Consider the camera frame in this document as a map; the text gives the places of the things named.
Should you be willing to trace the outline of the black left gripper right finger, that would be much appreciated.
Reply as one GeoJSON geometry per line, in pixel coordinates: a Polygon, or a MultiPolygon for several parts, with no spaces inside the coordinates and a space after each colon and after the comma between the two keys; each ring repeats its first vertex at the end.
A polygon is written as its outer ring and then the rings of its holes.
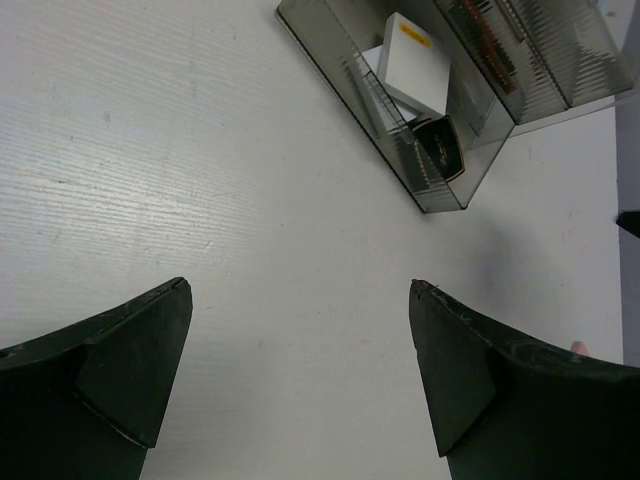
{"type": "Polygon", "coordinates": [[[455,479],[635,479],[639,371],[575,353],[416,280],[409,321],[455,479]]]}

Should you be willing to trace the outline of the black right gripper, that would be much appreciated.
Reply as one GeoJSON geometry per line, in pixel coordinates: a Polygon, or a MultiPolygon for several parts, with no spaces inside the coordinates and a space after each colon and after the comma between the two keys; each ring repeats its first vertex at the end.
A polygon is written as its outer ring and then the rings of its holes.
{"type": "Polygon", "coordinates": [[[640,233],[640,211],[621,211],[616,217],[616,224],[628,233],[640,233]]]}

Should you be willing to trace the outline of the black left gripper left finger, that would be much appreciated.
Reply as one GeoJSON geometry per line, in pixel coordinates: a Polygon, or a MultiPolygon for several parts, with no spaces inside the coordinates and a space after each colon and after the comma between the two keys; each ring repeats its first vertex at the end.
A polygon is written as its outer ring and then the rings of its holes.
{"type": "Polygon", "coordinates": [[[158,441],[193,311],[173,278],[1,351],[4,479],[137,479],[158,441]]]}

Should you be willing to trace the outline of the pink sticky pad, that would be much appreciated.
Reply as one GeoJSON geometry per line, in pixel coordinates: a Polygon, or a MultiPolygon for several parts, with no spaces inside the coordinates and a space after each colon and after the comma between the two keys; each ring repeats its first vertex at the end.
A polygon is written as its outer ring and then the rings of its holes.
{"type": "Polygon", "coordinates": [[[570,351],[586,357],[591,356],[586,344],[582,341],[574,341],[571,345],[570,351]]]}

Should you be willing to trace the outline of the black gold compact case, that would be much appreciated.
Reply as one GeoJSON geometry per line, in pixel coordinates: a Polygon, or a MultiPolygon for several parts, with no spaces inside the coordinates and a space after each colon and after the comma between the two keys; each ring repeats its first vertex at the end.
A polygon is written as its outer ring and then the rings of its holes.
{"type": "Polygon", "coordinates": [[[415,119],[409,126],[445,181],[453,181],[465,172],[460,143],[450,116],[415,119]]]}

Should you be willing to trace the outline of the clear acrylic makeup organizer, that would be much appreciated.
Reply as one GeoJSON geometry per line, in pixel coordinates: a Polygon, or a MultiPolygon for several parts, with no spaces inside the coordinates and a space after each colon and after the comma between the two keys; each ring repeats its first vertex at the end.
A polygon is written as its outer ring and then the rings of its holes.
{"type": "Polygon", "coordinates": [[[277,15],[425,214],[463,210],[506,141],[639,97],[635,1],[476,1],[511,58],[507,95],[470,35],[458,1],[283,1],[277,15]],[[447,182],[409,124],[386,131],[362,52],[383,45],[399,12],[451,57],[446,115],[465,172],[447,182]]]}

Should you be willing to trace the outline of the white pad with yellow stick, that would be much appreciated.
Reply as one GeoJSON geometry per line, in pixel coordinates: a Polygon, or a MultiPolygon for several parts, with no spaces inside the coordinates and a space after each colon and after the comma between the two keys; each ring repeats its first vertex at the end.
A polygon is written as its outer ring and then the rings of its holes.
{"type": "Polygon", "coordinates": [[[401,120],[407,124],[430,120],[430,117],[426,113],[420,112],[386,93],[377,76],[382,48],[383,46],[379,45],[363,51],[362,57],[372,72],[368,78],[373,80],[373,92],[378,96],[375,100],[376,107],[385,130],[389,132],[399,130],[401,128],[401,120]]]}

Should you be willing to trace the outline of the red lip gloss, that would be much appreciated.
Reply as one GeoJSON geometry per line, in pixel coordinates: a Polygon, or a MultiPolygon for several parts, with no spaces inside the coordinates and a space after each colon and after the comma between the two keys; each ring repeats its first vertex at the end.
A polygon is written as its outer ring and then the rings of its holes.
{"type": "Polygon", "coordinates": [[[504,47],[498,41],[490,25],[476,6],[476,1],[462,0],[457,6],[466,16],[470,24],[470,35],[480,52],[485,65],[489,68],[493,78],[510,95],[516,90],[512,79],[515,67],[504,47]]]}

